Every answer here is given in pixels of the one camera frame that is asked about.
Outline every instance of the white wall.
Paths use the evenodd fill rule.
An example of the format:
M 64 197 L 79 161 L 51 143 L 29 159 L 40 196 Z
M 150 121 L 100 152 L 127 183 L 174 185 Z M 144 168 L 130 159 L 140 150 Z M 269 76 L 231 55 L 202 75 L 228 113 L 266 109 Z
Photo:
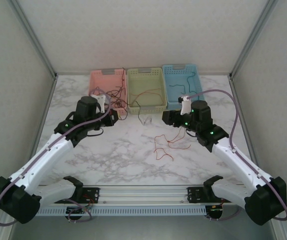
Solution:
M 20 0 L 59 73 L 197 64 L 228 73 L 267 0 Z
M 287 0 L 279 0 L 234 84 L 260 165 L 287 183 Z
M 51 84 L 7 1 L 0 0 L 0 176 L 27 161 Z

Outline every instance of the marble surface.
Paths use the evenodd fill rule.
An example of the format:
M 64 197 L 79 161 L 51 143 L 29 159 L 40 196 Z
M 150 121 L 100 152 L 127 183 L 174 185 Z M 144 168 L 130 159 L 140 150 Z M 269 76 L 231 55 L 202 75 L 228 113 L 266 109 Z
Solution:
M 200 76 L 203 90 L 221 89 L 231 92 L 227 76 Z M 87 95 L 88 75 L 59 76 L 45 125 L 39 142 L 43 146 L 57 124 L 76 109 L 77 101 Z M 211 107 L 214 123 L 230 133 L 233 126 L 235 107 L 222 93 L 208 93 L 205 100 Z M 83 139 L 68 155 L 61 159 L 44 178 L 42 184 L 51 184 L 71 175 L 84 185 L 196 185 L 214 175 L 221 175 L 233 183 L 239 183 L 227 165 L 197 142 L 186 135 L 173 144 L 164 156 L 156 160 L 155 136 L 165 134 L 173 139 L 179 128 L 165 125 L 162 115 L 150 114 L 152 122 L 143 126 L 136 115 L 129 114 L 125 121 L 113 127 L 105 127 L 97 137 Z M 233 141 L 249 156 L 245 137 L 238 123 Z M 157 139 L 158 146 L 167 147 L 164 138 Z

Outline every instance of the purple cable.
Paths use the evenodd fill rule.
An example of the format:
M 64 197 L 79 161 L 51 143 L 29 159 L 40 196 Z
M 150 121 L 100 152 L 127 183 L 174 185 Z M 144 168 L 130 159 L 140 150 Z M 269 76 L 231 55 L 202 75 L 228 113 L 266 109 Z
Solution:
M 106 94 L 103 90 L 101 90 L 100 88 L 96 88 L 92 91 L 89 92 L 89 95 L 94 93 L 95 91 L 99 91 L 101 92 L 102 94 L 104 94 L 106 96 L 106 98 L 108 99 L 108 109 L 107 111 L 100 117 L 94 119 L 94 120 L 90 120 L 90 121 L 85 121 L 85 122 L 82 122 L 74 127 L 72 127 L 71 129 L 69 129 L 67 132 L 65 132 L 63 135 L 61 135 L 60 137 L 58 137 L 56 140 L 54 140 L 49 146 L 48 148 L 51 149 L 51 147 L 53 147 L 56 143 L 58 143 L 61 139 L 63 139 L 65 136 L 67 136 L 69 133 L 71 133 L 72 131 L 74 131 L 75 129 L 79 128 L 79 127 L 82 127 L 84 125 L 87 125 L 87 124 L 92 124 L 94 122 L 97 122 L 97 121 L 100 121 L 101 119 L 103 119 L 105 116 L 108 115 L 108 113 L 110 112 L 110 110 L 112 109 L 112 106 L 111 106 L 111 100 L 110 100 L 110 97 L 108 94 Z M 46 153 L 48 152 L 47 149 L 44 149 L 32 162 L 31 164 L 21 173 L 22 176 L 24 176 L 34 165 L 35 163 Z M 0 201 L 1 199 L 4 197 L 4 195 L 6 194 L 6 192 L 13 186 L 15 185 L 16 182 L 18 182 L 20 180 L 20 177 L 17 177 L 15 180 L 13 180 L 0 194 Z M 9 222 L 9 223 L 2 223 L 0 222 L 0 227 L 7 227 L 7 226 L 11 226 L 13 224 L 15 224 L 17 221 L 12 221 L 12 222 Z
M 68 214 L 68 220 L 69 220 L 69 222 L 74 222 L 74 223 L 85 223 L 85 222 L 89 222 L 91 219 L 92 219 L 92 214 L 90 213 L 90 211 L 86 208 L 86 207 L 84 207 L 84 206 L 82 206 L 82 205 L 80 205 L 78 202 L 76 202 L 76 201 L 74 201 L 74 200 L 71 200 L 71 199 L 64 199 L 65 201 L 68 201 L 68 202 L 71 202 L 71 203 L 73 203 L 73 204 L 76 204 L 78 207 L 77 208 L 75 208 L 75 209 L 73 209 L 73 210 L 71 210 L 70 212 L 69 212 L 69 214 Z M 71 220 L 70 219 L 70 215 L 74 212 L 74 211 L 77 211 L 77 210 L 79 210 L 79 209 L 84 209 L 88 214 L 89 214 L 89 218 L 88 219 L 86 219 L 86 220 Z
M 206 216 L 206 218 L 209 219 L 210 221 L 216 221 L 216 222 L 218 222 L 218 221 L 226 221 L 226 220 L 229 220 L 229 219 L 234 218 L 235 216 L 237 216 L 238 214 L 240 214 L 241 211 L 242 211 L 241 207 L 238 207 L 238 210 L 237 210 L 234 214 L 232 214 L 232 215 L 230 215 L 230 216 L 223 217 L 223 218 L 211 218 L 211 217 L 209 217 L 209 216 Z
M 219 93 L 224 93 L 226 95 L 228 95 L 233 104 L 234 104 L 234 108 L 235 108 L 235 118 L 234 118 L 234 123 L 233 123 L 233 126 L 232 126 L 232 129 L 231 129 L 231 133 L 230 133 L 230 138 L 229 138 L 229 143 L 230 143 L 230 147 L 232 150 L 235 150 L 235 154 L 255 173 L 255 174 L 259 174 L 259 172 L 257 171 L 257 169 L 255 169 L 250 163 L 248 163 L 246 161 L 246 159 L 244 159 L 243 156 L 241 156 L 241 154 L 235 149 L 234 145 L 233 145 L 233 135 L 234 135 L 234 131 L 235 131 L 235 128 L 236 128 L 236 125 L 237 125 L 237 120 L 238 120 L 238 116 L 239 116 L 239 111 L 238 111 L 238 108 L 237 108 L 237 103 L 234 99 L 234 97 L 224 91 L 224 90 L 220 90 L 220 89 L 211 89 L 211 90 L 206 90 L 206 91 L 202 91 L 200 93 L 197 93 L 197 94 L 194 94 L 192 96 L 189 96 L 188 99 L 193 99 L 199 95 L 202 95 L 202 94 L 206 94 L 206 93 L 212 93 L 212 92 L 219 92 Z M 270 184 L 270 182 L 265 179 L 263 176 L 260 176 L 260 178 L 268 185 L 268 187 L 272 190 L 272 192 L 275 194 L 275 196 L 277 197 L 277 199 L 279 200 L 280 204 L 282 205 L 284 211 L 285 211 L 285 214 L 286 216 L 281 218 L 281 217 L 274 217 L 273 219 L 275 220 L 279 220 L 279 221 L 287 221 L 287 206 L 285 204 L 285 202 L 283 201 L 282 197 L 278 194 L 278 192 L 275 190 L 275 188 Z

